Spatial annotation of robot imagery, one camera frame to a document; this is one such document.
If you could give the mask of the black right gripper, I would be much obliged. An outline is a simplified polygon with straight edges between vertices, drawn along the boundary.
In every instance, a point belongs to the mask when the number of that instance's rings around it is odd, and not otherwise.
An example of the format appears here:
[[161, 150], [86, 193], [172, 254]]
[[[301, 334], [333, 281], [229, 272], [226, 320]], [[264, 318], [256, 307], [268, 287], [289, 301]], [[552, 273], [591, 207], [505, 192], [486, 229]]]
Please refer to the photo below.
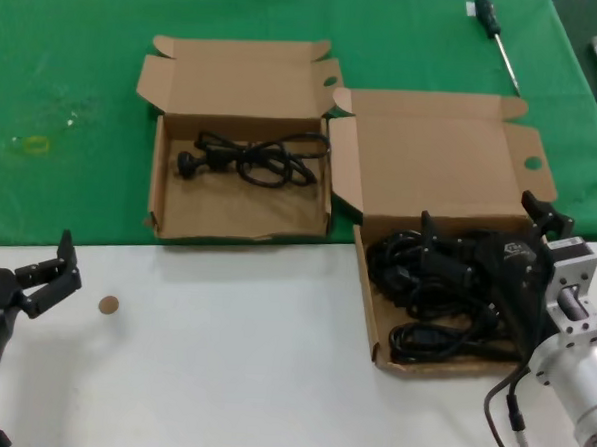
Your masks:
[[[521, 203], [532, 221], [530, 239], [551, 235], [559, 240], [572, 236], [574, 220], [558, 212], [551, 202], [541, 201], [525, 190]], [[421, 213], [421, 225], [420, 269], [470, 289], [474, 285], [473, 269], [437, 250], [439, 237], [428, 211]], [[539, 251], [525, 237], [489, 231], [476, 240], [473, 259], [515, 347], [524, 359], [529, 359], [549, 326], [544, 309], [548, 273]]]

